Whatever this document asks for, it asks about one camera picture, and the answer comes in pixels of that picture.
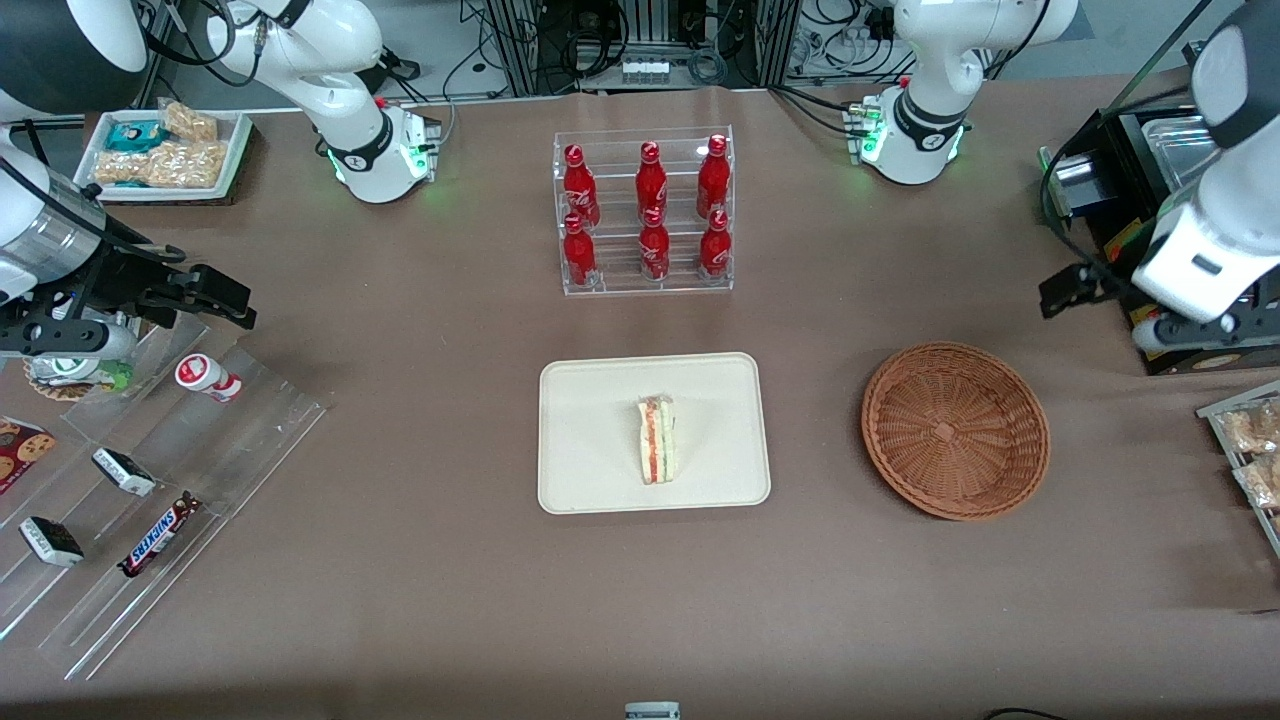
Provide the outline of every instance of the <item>white tray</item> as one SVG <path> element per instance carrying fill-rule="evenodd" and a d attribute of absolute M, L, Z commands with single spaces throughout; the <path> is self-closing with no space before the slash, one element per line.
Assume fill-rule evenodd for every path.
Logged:
<path fill-rule="evenodd" d="M 646 486 L 636 402 L 668 395 L 676 479 Z M 769 497 L 760 374 L 744 352 L 566 360 L 539 389 L 538 502 L 554 515 L 759 505 Z"/>
<path fill-rule="evenodd" d="M 227 197 L 232 190 L 232 181 L 236 178 L 236 169 L 239 168 L 248 145 L 248 136 L 253 131 L 253 120 L 244 113 L 201 110 L 201 113 L 218 120 L 218 140 L 227 143 L 227 160 L 223 161 L 223 170 L 218 174 L 214 187 L 115 187 L 102 186 L 102 193 L 97 199 L 102 202 L 174 202 L 174 201 L 200 201 L 218 200 Z M 159 120 L 159 110 L 118 110 L 115 113 L 102 113 L 93 128 L 93 136 L 88 140 L 88 147 L 81 156 L 81 164 L 76 168 L 76 184 L 84 187 L 93 182 L 93 167 L 97 165 L 97 154 L 106 145 L 106 136 L 111 127 L 118 123 L 132 123 L 138 120 Z"/>

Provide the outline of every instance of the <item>coca-cola bottle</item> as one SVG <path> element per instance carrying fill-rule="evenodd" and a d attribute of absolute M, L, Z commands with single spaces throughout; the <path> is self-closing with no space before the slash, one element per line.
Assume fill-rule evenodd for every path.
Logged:
<path fill-rule="evenodd" d="M 658 143 L 648 141 L 640 146 L 640 172 L 636 173 L 636 213 L 657 208 L 667 211 L 667 170 L 658 159 Z"/>
<path fill-rule="evenodd" d="M 595 176 L 586 167 L 581 145 L 564 149 L 564 197 L 568 209 L 577 213 L 591 227 L 600 224 L 600 200 L 595 195 Z"/>
<path fill-rule="evenodd" d="M 707 158 L 698 170 L 698 217 L 705 218 L 716 208 L 723 208 L 728 197 L 728 138 L 713 135 L 707 141 Z"/>
<path fill-rule="evenodd" d="M 564 218 L 564 263 L 568 264 L 570 282 L 579 287 L 591 287 L 600 279 L 595 268 L 595 245 L 582 227 L 582 217 L 570 213 Z"/>
<path fill-rule="evenodd" d="M 733 256 L 733 238 L 728 234 L 728 213 L 717 208 L 708 218 L 707 232 L 698 252 L 698 274 L 709 283 L 724 282 L 728 261 Z"/>
<path fill-rule="evenodd" d="M 645 209 L 640 229 L 640 273 L 655 282 L 667 279 L 671 270 L 671 236 L 662 227 L 663 215 L 657 205 Z"/>

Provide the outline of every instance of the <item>clear acrylic shelf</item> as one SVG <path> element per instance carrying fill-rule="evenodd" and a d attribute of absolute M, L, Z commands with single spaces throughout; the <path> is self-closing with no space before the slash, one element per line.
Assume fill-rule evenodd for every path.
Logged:
<path fill-rule="evenodd" d="M 698 274 L 698 255 L 707 220 L 698 217 L 698 170 L 707 156 L 707 140 L 721 133 L 728 138 L 730 176 L 726 211 L 735 247 L 733 186 L 737 168 L 733 163 L 733 128 L 666 128 L 643 131 L 559 132 L 552 150 L 552 191 L 556 201 L 557 246 L 561 259 L 561 284 L 564 295 L 591 296 L 645 292 L 723 292 L 733 288 L 733 260 L 723 279 L 708 283 Z M 667 170 L 667 232 L 671 234 L 671 273 L 662 282 L 640 274 L 640 219 L 636 213 L 635 177 L 640 169 L 640 145 L 654 141 L 662 150 L 662 167 Z M 600 200 L 600 224 L 590 231 L 595 242 L 595 264 L 600 281 L 593 287 L 579 287 L 570 279 L 564 261 L 564 147 L 581 145 L 586 167 L 595 176 Z"/>
<path fill-rule="evenodd" d="M 170 379 L 192 351 L 241 377 L 234 401 L 221 405 Z M 133 361 L 134 378 L 146 382 L 76 404 L 63 418 L 87 442 L 18 507 L 0 509 L 4 633 L 28 615 L 41 632 L 51 628 L 40 651 L 67 679 L 91 678 L 106 662 L 325 411 L 195 318 L 152 331 Z M 156 488 L 146 497 L 116 488 L 90 460 L 101 446 L 129 455 Z M 151 565 L 127 578 L 116 564 L 183 491 L 204 506 Z M 41 562 L 17 528 L 29 515 L 67 525 L 84 560 L 70 569 Z"/>

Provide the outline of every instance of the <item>wicker basket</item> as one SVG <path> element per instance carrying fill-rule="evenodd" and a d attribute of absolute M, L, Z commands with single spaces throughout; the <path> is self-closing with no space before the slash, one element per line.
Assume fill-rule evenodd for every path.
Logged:
<path fill-rule="evenodd" d="M 951 520 L 1009 512 L 1048 468 L 1048 423 L 1027 383 L 954 342 L 909 347 L 881 365 L 863 395 L 863 439 L 893 489 Z"/>

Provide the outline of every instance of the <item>brown tabletop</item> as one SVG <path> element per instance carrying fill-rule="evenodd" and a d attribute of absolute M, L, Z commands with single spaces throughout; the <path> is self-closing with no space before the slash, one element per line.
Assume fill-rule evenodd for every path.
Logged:
<path fill-rule="evenodd" d="M 1147 378 L 1117 307 L 1037 306 L 1071 258 L 1036 149 L 1121 83 L 992 83 L 920 188 L 765 92 L 465 106 L 439 181 L 387 206 L 302 115 L 256 117 L 234 206 L 111 213 L 251 286 L 243 346 L 332 411 L 99 678 L 0 647 L 0 716 L 1275 717 L 1277 564 L 1193 411 L 1276 373 Z M 566 300 L 553 133 L 728 123 L 733 292 Z M 1043 488 L 989 524 L 922 515 L 858 436 L 876 366 L 933 340 L 1001 356 L 1050 419 Z M 759 363 L 767 502 L 539 507 L 544 365 L 713 351 Z M 5 411 L 54 421 L 18 375 Z"/>

